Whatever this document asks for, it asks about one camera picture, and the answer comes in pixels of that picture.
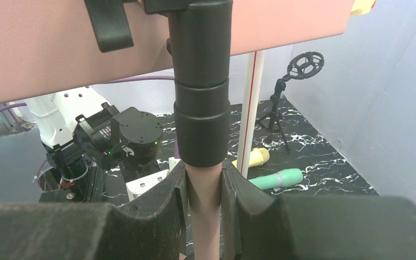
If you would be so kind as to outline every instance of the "white pole with red stripe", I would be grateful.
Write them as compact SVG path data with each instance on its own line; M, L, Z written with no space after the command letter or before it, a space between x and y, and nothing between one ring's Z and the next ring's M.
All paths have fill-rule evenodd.
M246 69L246 86L243 95L242 123L238 140L237 168L245 178L248 176L248 164L254 125L256 123L257 102L261 89L262 69L264 67L265 50L255 51L248 56Z

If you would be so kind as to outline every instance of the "red stripe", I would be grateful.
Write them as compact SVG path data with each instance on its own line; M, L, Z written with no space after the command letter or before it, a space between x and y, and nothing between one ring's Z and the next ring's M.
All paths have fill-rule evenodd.
M245 145L246 145L246 137L248 136L248 122L250 120L250 109L251 109L251 96L252 96L252 84L254 82L254 72L256 70L256 56L257 51L254 52L254 61L252 65L252 75L251 75L251 87L250 87L250 101L248 103L248 117L246 118L246 132L245 132L245 141L243 145L243 154L242 154L242 165L240 167L240 173L243 173L243 163L245 161Z

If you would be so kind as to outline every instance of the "black tube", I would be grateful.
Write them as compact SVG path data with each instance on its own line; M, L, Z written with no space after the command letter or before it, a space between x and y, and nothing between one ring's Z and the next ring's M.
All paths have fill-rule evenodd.
M168 13L179 154L191 166L214 166L227 154L231 16L232 0Z

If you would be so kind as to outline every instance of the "screw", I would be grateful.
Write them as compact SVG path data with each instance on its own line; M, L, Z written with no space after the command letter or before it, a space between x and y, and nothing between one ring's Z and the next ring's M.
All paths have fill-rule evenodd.
M76 194L71 192L71 193L68 193L68 195L66 195L66 198L69 199L69 200L72 200L72 199L74 199L75 196L76 196Z

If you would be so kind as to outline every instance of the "black marble table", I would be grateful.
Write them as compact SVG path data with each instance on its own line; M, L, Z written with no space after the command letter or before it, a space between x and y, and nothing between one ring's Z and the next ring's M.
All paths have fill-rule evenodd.
M257 117L263 116L271 108L270 101L260 102ZM227 158L235 160L238 150L242 105L231 106L231 131ZM294 108L287 100L281 100L278 112L281 114L281 126L289 143L291 151L285 150L284 142L279 133L269 134L256 126L253 135L252 148L265 147L269 150L270 160L262 166L250 168L248 179L276 173L287 168L299 168L304 179L300 184L267 190L266 193L279 195L284 192L308 193L323 195L337 194L377 194L376 191L361 177L334 149L324 137ZM174 155L176 127L173 114L158 115L161 117L164 133L162 149L157 156L161 170L168 169L168 158ZM120 170L107 172L106 181L123 178ZM103 194L104 201L115 207L121 207L127 202L126 190L108 190ZM193 252L192 232L190 223L187 227L187 254Z

